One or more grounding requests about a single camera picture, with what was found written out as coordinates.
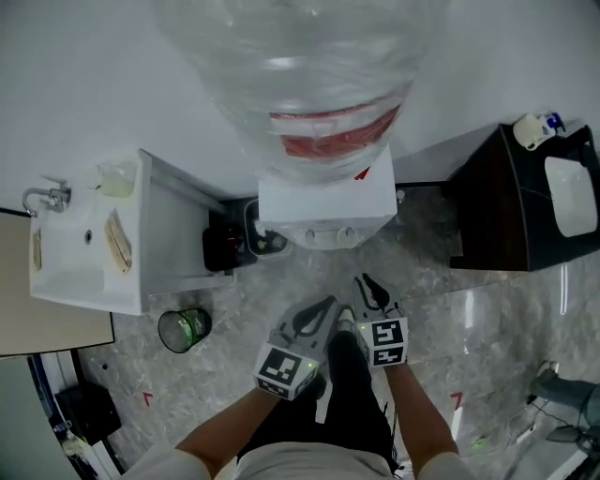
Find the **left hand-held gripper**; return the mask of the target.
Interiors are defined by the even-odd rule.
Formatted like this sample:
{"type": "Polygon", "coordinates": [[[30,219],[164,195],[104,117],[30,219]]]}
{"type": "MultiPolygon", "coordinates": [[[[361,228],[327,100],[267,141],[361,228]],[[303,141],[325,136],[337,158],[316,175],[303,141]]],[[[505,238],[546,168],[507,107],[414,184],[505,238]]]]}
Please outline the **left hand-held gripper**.
{"type": "Polygon", "coordinates": [[[338,300],[333,295],[310,297],[289,307],[259,350],[253,370],[256,386],[294,400],[323,376],[326,345],[337,313],[338,300]]]}

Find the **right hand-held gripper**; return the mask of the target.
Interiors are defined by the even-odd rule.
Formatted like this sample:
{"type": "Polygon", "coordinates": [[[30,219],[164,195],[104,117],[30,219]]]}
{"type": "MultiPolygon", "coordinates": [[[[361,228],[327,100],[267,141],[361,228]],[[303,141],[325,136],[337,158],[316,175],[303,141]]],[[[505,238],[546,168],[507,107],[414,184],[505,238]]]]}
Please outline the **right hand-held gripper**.
{"type": "Polygon", "coordinates": [[[408,351],[408,319],[398,290],[380,277],[367,277],[372,300],[385,318],[376,322],[369,320],[370,305],[365,285],[360,277],[352,280],[352,300],[355,326],[368,365],[384,368],[406,362],[408,351]]]}

